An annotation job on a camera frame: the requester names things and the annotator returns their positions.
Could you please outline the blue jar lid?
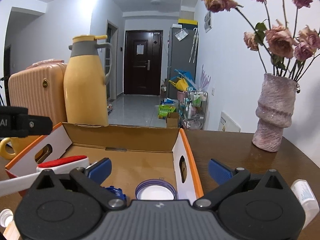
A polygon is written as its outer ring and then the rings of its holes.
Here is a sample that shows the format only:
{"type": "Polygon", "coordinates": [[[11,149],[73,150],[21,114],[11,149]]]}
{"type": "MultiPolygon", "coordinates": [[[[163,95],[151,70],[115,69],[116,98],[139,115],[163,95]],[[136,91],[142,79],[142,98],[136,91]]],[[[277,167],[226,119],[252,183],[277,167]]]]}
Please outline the blue jar lid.
{"type": "Polygon", "coordinates": [[[117,197],[119,197],[123,201],[127,202],[126,194],[123,193],[121,188],[117,188],[117,187],[114,187],[114,186],[109,186],[109,187],[106,187],[105,189],[107,191],[111,192],[112,194],[116,195],[117,197]]]}

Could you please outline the red white lint brush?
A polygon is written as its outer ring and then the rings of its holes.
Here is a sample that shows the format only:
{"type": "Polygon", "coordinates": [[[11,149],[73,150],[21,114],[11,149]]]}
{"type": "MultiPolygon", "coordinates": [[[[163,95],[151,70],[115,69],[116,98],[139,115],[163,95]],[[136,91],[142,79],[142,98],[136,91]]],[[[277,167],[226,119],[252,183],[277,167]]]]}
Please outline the red white lint brush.
{"type": "Polygon", "coordinates": [[[44,170],[53,171],[55,174],[67,174],[77,167],[87,168],[88,166],[89,158],[85,155],[65,157],[41,163],[37,166],[35,173],[1,181],[1,197],[29,189],[44,170]]]}

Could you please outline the purple rimmed white lid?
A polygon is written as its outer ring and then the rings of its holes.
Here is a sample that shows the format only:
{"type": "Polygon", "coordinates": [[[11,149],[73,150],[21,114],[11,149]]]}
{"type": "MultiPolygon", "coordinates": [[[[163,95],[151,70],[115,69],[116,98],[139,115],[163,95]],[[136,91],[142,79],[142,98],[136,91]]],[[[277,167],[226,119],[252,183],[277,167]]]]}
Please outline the purple rimmed white lid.
{"type": "Polygon", "coordinates": [[[148,179],[141,182],[135,189],[137,200],[175,200],[175,188],[167,181],[148,179]]]}

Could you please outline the white ribbed bottle cap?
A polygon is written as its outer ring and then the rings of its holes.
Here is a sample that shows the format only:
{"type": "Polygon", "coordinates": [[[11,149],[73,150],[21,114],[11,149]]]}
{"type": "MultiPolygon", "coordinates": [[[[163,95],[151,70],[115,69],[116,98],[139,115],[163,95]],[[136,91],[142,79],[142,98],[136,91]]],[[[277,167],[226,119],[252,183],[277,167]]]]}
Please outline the white ribbed bottle cap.
{"type": "Polygon", "coordinates": [[[6,228],[14,220],[14,214],[10,209],[4,209],[0,213],[0,226],[6,228]]]}

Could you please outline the yellow ceramic mug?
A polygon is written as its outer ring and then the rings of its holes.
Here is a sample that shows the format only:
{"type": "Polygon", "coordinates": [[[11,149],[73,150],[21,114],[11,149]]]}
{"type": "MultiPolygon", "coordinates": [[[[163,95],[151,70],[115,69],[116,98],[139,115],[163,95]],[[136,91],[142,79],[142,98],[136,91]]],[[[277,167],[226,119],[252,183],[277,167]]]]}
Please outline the yellow ceramic mug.
{"type": "Polygon", "coordinates": [[[1,140],[1,157],[7,160],[14,159],[27,146],[38,139],[39,135],[28,136],[25,138],[7,137],[1,140]]]}

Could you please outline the red cardboard box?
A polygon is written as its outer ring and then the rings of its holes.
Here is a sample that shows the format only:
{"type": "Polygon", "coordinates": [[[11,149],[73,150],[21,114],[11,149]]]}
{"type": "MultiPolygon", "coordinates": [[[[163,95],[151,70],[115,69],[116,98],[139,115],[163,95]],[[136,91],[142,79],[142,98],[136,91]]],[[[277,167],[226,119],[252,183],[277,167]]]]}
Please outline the red cardboard box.
{"type": "Polygon", "coordinates": [[[102,185],[121,188],[129,199],[135,199],[136,187],[147,179],[170,183],[178,199],[194,202],[204,195],[183,129],[60,123],[6,165],[8,176],[34,173],[35,155],[47,145],[52,147],[47,161],[74,155],[85,155],[91,163],[109,158],[112,172],[102,185]]]}

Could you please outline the pink ribbed suitcase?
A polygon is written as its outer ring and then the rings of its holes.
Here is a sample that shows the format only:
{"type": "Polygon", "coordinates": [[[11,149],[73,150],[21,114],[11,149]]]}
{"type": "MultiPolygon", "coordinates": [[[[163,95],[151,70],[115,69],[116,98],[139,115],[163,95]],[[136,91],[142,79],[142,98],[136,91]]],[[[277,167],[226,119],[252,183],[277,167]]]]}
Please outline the pink ribbed suitcase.
{"type": "Polygon", "coordinates": [[[53,125],[67,121],[63,78],[67,64],[49,59],[33,63],[9,78],[10,103],[30,115],[48,116],[53,125]]]}

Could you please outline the black tripod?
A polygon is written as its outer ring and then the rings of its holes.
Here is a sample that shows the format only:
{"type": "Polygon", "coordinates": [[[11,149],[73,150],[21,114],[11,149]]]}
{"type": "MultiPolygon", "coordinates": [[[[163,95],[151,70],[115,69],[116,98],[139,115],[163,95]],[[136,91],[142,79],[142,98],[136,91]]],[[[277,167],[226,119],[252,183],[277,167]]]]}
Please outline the black tripod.
{"type": "Polygon", "coordinates": [[[7,92],[9,91],[7,89],[7,81],[9,80],[8,76],[2,77],[1,78],[1,106],[7,106],[7,92]]]}

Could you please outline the metal storage trolley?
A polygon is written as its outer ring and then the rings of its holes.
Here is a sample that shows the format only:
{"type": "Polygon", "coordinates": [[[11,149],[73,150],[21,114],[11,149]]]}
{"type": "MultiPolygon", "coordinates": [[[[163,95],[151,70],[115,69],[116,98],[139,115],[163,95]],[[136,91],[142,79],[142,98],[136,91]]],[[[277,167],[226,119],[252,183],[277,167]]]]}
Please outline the metal storage trolley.
{"type": "Polygon", "coordinates": [[[203,130],[206,120],[208,93],[201,90],[186,92],[181,104],[181,125],[187,130],[203,130]]]}

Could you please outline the pink textured vase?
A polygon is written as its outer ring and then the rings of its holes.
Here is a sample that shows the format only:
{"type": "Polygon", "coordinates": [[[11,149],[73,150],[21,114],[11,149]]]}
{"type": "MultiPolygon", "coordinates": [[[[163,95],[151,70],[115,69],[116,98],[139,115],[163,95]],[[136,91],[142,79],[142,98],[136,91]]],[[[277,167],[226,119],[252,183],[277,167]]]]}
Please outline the pink textured vase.
{"type": "Polygon", "coordinates": [[[283,131],[292,124],[297,83],[287,77],[265,74],[258,106],[259,118],[252,143],[267,152],[277,152],[283,131]]]}

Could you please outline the yellow thermos jug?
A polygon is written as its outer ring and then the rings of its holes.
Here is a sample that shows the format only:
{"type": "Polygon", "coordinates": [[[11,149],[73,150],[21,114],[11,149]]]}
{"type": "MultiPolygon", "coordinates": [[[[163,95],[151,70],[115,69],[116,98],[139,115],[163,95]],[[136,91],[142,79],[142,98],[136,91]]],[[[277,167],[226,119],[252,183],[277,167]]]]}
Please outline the yellow thermos jug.
{"type": "Polygon", "coordinates": [[[67,122],[80,125],[108,125],[107,90],[111,71],[105,73],[99,49],[109,49],[114,58],[112,44],[107,35],[80,35],[69,46],[71,55],[63,78],[67,122]]]}

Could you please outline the dark entrance door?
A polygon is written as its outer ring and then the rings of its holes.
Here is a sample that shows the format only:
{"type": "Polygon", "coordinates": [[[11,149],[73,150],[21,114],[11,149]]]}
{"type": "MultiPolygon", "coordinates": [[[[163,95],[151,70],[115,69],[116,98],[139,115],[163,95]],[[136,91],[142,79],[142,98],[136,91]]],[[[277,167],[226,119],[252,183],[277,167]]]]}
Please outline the dark entrance door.
{"type": "Polygon", "coordinates": [[[162,41],[162,30],[126,32],[124,94],[160,95],[162,41]]]}

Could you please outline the grey refrigerator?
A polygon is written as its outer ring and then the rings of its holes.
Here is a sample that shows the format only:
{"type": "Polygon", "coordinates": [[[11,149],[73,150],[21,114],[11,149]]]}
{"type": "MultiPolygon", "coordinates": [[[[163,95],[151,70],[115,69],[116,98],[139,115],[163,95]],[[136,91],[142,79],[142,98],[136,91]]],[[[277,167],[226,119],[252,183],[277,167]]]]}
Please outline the grey refrigerator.
{"type": "Polygon", "coordinates": [[[170,84],[169,80],[176,82],[178,72],[182,70],[191,74],[191,79],[195,81],[196,61],[190,59],[191,49],[193,46],[194,30],[170,28],[169,32],[169,48],[168,48],[168,67],[167,67],[167,97],[177,99],[177,89],[170,84]],[[188,35],[179,40],[176,35],[181,31],[185,31],[188,35]]]}

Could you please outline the dried pink roses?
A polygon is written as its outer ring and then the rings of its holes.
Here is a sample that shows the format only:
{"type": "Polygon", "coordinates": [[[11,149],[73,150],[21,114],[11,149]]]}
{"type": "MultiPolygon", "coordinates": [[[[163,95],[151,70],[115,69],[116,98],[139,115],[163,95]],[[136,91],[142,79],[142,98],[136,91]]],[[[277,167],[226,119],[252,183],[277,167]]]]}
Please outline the dried pink roses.
{"type": "Polygon", "coordinates": [[[243,8],[235,0],[201,0],[208,12],[237,11],[252,28],[253,32],[244,32],[244,43],[251,51],[257,51],[265,73],[266,66],[260,53],[260,47],[265,48],[270,56],[272,73],[274,76],[287,77],[293,81],[300,81],[319,57],[319,30],[311,29],[306,25],[297,31],[298,13],[303,8],[311,8],[313,0],[292,0],[296,7],[294,30],[291,33],[287,21],[285,0],[281,0],[281,7],[285,23],[276,20],[271,24],[270,13],[267,7],[268,0],[252,0],[263,4],[266,10],[266,19],[253,25],[241,12],[243,8]]]}

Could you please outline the wall picture frame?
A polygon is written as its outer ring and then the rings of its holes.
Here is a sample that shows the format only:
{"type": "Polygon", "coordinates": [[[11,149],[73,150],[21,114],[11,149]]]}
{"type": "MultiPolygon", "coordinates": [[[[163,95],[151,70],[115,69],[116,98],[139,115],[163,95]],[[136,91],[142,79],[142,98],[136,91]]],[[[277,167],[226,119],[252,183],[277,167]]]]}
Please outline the wall picture frame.
{"type": "Polygon", "coordinates": [[[207,33],[212,29],[212,12],[208,11],[204,17],[204,31],[207,33]]]}

